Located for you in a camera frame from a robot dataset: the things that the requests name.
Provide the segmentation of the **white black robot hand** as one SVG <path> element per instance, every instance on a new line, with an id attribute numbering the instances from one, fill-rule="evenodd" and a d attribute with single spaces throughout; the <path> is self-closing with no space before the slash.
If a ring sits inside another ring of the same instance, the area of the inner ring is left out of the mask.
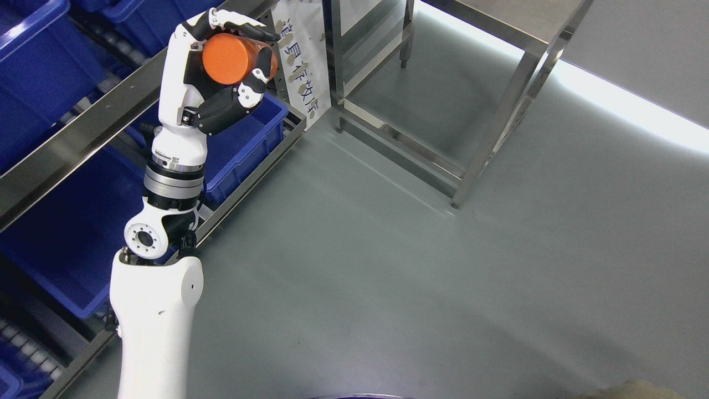
<path id="1" fill-rule="evenodd" d="M 204 46 L 221 33 L 263 44 L 256 50 L 255 66 L 237 83 L 218 83 L 203 65 Z M 175 27 L 162 73 L 158 104 L 161 130 L 151 146 L 158 166 L 177 172 L 202 169 L 208 136 L 233 126 L 263 101 L 275 65 L 271 44 L 279 38 L 253 18 L 217 8 L 208 8 Z"/>

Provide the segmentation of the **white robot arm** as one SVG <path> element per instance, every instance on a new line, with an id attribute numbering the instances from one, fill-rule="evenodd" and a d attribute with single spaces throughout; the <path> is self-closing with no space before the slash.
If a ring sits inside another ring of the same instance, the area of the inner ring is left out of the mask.
<path id="1" fill-rule="evenodd" d="M 202 262 L 193 255 L 202 164 L 153 157 L 142 209 L 124 227 L 113 259 L 110 303 L 122 340 L 119 398 L 185 398 Z"/>

